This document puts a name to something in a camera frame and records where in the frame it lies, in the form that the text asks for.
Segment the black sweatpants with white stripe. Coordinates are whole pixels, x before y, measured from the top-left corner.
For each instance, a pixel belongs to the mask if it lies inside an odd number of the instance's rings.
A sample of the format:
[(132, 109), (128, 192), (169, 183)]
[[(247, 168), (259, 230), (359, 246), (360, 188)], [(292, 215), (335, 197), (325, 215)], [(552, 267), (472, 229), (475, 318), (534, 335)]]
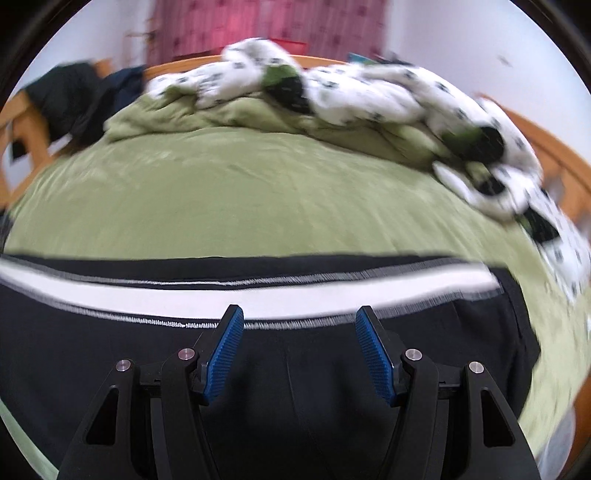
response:
[(371, 307), (437, 364), (482, 363), (519, 418), (540, 356), (519, 283), (447, 256), (1, 259), (1, 401), (57, 468), (122, 359), (161, 362), (228, 306), (242, 341), (201, 408), (214, 479), (385, 479), (397, 409), (356, 337)]

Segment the green plush bed blanket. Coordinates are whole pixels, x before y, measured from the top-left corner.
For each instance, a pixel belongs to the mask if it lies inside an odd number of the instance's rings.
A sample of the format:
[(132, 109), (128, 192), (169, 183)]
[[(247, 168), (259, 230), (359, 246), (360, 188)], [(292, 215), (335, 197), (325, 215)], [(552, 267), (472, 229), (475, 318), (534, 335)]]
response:
[[(499, 221), (356, 129), (256, 97), (204, 112), (142, 98), (44, 169), (2, 220), (5, 255), (94, 261), (447, 256), (508, 270), (540, 356), (518, 423), (535, 458), (590, 367), (587, 288), (570, 299), (517, 220)], [(57, 468), (1, 416), (36, 470)]]

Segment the white floral quilt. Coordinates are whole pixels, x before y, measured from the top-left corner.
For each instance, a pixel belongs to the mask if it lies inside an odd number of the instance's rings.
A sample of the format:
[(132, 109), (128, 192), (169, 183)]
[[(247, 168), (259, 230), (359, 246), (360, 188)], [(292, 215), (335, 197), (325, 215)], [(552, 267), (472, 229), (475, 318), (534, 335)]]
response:
[(217, 62), (155, 77), (146, 92), (157, 100), (188, 95), (199, 110), (263, 92), (332, 126), (423, 127), (439, 149), (429, 163), (443, 185), (495, 220), (517, 220), (570, 299), (589, 286), (589, 242), (543, 188), (543, 167), (526, 136), (494, 101), (474, 99), (425, 68), (348, 63), (304, 70), (273, 41), (249, 38), (225, 47)]

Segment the navy blue garment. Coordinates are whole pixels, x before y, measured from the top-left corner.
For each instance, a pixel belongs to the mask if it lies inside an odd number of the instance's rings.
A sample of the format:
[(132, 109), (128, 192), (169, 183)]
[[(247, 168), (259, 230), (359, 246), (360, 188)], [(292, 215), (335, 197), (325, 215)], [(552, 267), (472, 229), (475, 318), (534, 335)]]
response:
[(106, 82), (113, 90), (112, 115), (133, 103), (143, 93), (144, 71), (145, 66), (139, 65), (118, 70), (106, 77)]

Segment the red patterned curtains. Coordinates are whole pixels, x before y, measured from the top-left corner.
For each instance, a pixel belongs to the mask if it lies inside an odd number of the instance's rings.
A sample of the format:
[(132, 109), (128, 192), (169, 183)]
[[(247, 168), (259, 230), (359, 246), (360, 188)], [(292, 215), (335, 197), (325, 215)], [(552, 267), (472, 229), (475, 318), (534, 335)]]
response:
[(304, 44), (315, 57), (372, 57), (383, 50), (387, 13), (386, 1), (157, 1), (147, 64), (215, 55), (250, 37)]

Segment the red chair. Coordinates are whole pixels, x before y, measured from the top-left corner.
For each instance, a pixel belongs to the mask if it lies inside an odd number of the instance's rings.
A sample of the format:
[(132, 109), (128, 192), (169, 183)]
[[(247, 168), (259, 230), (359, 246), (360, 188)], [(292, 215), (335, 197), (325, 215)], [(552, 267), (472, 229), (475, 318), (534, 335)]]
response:
[(271, 41), (286, 50), (290, 55), (305, 56), (308, 54), (308, 44), (306, 42), (277, 38), (272, 38)]

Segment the wooden bed frame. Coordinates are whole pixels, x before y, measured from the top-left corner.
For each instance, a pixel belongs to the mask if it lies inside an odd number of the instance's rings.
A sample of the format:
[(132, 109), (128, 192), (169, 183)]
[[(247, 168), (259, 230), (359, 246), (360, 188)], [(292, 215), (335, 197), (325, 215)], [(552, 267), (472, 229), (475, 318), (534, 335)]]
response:
[[(562, 212), (574, 222), (584, 235), (590, 234), (590, 165), (570, 147), (563, 144), (546, 130), (522, 115), (507, 110), (512, 121), (521, 128), (534, 150), (539, 155), (544, 169), (544, 187), (556, 196)], [(6, 101), (1, 112), (1, 151), (8, 153), (13, 143), (20, 142), (23, 150), (31, 156), (32, 171), (22, 180), (9, 185), (8, 174), (1, 174), (1, 206), (10, 208), (31, 192), (31, 184), (39, 174), (60, 158), (65, 158), (84, 149), (79, 141), (70, 141), (53, 151), (50, 137), (54, 131), (53, 115), (47, 108), (40, 108), (25, 89), (20, 89)], [(379, 125), (375, 130), (363, 129), (370, 135), (372, 147), (387, 147), (385, 153), (395, 153), (406, 165), (417, 167), (407, 154), (413, 144), (425, 135), (417, 128), (396, 124)], [(585, 381), (571, 395), (573, 410), (572, 425), (574, 440), (567, 466), (590, 452), (590, 371), (585, 371)]]

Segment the black jacket on bed rail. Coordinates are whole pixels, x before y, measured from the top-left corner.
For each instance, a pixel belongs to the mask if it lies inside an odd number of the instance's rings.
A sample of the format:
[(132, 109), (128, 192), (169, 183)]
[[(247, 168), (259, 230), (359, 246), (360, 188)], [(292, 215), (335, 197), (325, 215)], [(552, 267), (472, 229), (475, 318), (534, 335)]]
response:
[(50, 141), (65, 135), (81, 146), (97, 142), (109, 117), (113, 90), (87, 62), (59, 65), (24, 87), (48, 125)]

